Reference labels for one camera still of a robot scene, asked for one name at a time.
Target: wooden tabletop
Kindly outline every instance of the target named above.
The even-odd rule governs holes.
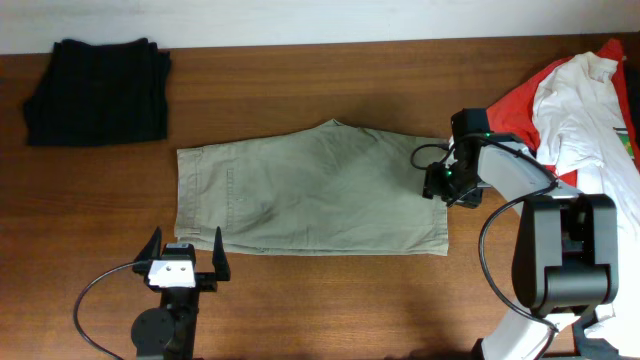
[[[131,261],[159,225],[174,241],[176,149],[347,124],[448,137],[449,118],[486,107],[546,64],[597,50],[609,35],[171,51],[169,139],[100,148],[31,148],[20,105],[48,55],[0,57],[0,358],[93,359],[71,312],[85,285]],[[640,35],[623,34],[631,61]],[[449,212],[449,256],[230,254],[233,281],[200,298],[195,354],[205,359],[399,358],[468,351],[506,307],[477,257],[478,233],[503,200]],[[488,242],[512,295],[518,219]],[[212,270],[198,253],[199,271]],[[80,321],[98,343],[135,357],[130,327],[159,304],[130,271],[97,285]],[[570,331],[552,351],[572,352]]]

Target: green cloth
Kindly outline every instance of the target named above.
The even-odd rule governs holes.
[[[446,255],[447,209],[421,197],[409,155],[441,143],[335,120],[264,139],[178,150],[175,235],[264,255]],[[442,158],[425,149],[428,164]]]

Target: white wall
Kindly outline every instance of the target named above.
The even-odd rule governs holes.
[[[0,0],[0,53],[70,37],[160,47],[640,30],[640,0]]]

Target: white cloth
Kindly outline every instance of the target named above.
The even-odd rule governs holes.
[[[540,133],[537,160],[558,175],[578,171],[577,188],[604,193],[616,204],[620,289],[601,321],[585,331],[604,338],[621,355],[640,356],[640,175],[614,128],[624,128],[611,76],[617,62],[591,52],[557,67],[538,86],[533,124]]]
[[[295,134],[178,150],[179,241],[265,255],[446,255],[447,210],[409,155],[443,140],[329,121]],[[442,158],[420,152],[421,164]]]

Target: red cloth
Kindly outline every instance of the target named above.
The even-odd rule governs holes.
[[[616,70],[616,73],[613,74],[611,82],[616,89],[618,103],[620,104],[620,110],[622,111],[622,118],[624,119],[624,122],[627,125],[627,130],[629,131],[633,153],[636,158],[636,166],[640,166],[640,150],[638,149],[635,141],[636,129],[634,129],[633,124],[631,123],[629,99],[627,98],[627,84],[624,80],[624,69],[622,65],[624,51],[622,49],[622,44],[617,39],[610,39],[602,49],[596,53],[596,55],[616,60],[618,62],[618,69]],[[554,61],[544,70],[527,80],[527,82],[518,86],[498,102],[491,105],[487,109],[489,127],[491,130],[494,132],[514,133],[524,140],[527,146],[532,149],[538,149],[540,146],[540,135],[538,134],[535,126],[533,126],[533,98],[536,94],[536,90],[538,89],[538,85],[546,79],[556,67],[571,59],[572,57],[567,57]],[[555,167],[548,166],[548,168],[555,172]],[[576,186],[578,179],[575,171],[567,173],[560,178],[572,186]]]

